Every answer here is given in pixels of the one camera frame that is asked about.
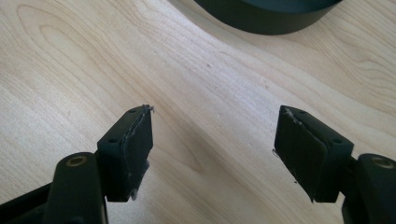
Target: wooden surface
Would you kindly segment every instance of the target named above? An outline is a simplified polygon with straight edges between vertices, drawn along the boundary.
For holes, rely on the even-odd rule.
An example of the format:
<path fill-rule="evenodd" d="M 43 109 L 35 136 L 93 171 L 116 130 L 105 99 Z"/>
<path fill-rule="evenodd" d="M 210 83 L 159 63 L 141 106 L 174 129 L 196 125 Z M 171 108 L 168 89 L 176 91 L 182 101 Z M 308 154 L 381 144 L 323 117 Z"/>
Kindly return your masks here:
<path fill-rule="evenodd" d="M 346 0 L 282 36 L 192 0 L 0 2 L 0 203 L 150 104 L 154 148 L 137 200 L 111 223 L 342 223 L 272 153 L 281 105 L 396 159 L 396 5 Z"/>

